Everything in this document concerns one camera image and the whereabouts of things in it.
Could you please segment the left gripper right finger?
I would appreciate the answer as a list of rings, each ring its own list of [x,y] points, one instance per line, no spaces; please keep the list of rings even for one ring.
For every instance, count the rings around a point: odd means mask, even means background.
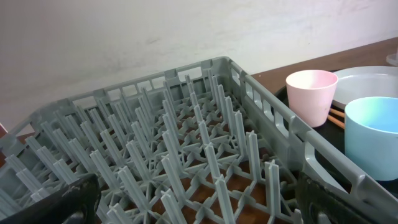
[[[304,172],[298,175],[295,196],[304,223],[321,223],[321,215],[325,215],[330,223],[370,223],[366,217]]]

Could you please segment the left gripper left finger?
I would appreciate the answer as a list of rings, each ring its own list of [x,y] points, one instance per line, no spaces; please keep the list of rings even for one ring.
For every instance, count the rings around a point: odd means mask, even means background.
[[[100,200],[97,175],[86,174],[39,202],[1,220],[1,224],[95,223]]]

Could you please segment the blue cup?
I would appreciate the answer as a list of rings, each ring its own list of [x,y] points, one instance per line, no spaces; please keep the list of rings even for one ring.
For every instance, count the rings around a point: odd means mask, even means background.
[[[345,154],[374,180],[397,178],[397,98],[372,96],[346,105]]]

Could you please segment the pink cup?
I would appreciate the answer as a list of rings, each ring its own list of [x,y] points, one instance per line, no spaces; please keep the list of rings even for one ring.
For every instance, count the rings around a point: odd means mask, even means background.
[[[286,79],[289,108],[310,127],[326,122],[338,76],[325,70],[302,70]]]

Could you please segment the grey dishwasher rack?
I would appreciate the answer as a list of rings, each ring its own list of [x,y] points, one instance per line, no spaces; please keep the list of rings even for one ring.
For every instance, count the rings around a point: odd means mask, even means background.
[[[96,222],[304,223],[304,172],[370,223],[397,222],[395,196],[228,57],[49,103],[1,151],[1,220],[95,174]]]

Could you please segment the left wooden chopstick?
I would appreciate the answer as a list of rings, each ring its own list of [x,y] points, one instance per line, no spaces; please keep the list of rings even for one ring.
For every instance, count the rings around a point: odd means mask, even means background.
[[[337,125],[341,129],[345,128],[345,124],[338,120],[337,118],[333,117],[332,115],[328,115],[328,120],[331,121],[333,124]]]

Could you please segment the wooden chopstick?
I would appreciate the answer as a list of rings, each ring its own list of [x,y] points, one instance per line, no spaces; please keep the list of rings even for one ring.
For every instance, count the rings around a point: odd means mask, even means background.
[[[332,115],[328,115],[328,120],[331,121],[333,124],[337,125],[341,129],[345,128],[345,124],[338,120],[337,118],[333,117]]]
[[[331,108],[329,114],[333,117],[344,118],[345,114],[342,111]]]

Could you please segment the right wooden chopstick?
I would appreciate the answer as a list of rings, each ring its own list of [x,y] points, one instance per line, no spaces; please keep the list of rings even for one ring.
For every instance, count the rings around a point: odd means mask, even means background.
[[[342,111],[331,108],[329,114],[333,117],[344,118],[345,114]]]

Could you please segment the grey plate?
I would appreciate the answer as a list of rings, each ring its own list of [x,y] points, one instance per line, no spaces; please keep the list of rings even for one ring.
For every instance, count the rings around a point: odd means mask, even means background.
[[[397,67],[365,66],[334,72],[338,77],[333,105],[339,109],[358,98],[385,96],[397,98]]]

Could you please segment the clear plastic bin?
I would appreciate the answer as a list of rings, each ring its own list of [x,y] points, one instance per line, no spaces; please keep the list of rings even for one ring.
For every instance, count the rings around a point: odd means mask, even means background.
[[[386,62],[392,66],[398,67],[398,50],[396,53],[388,55],[386,57]]]

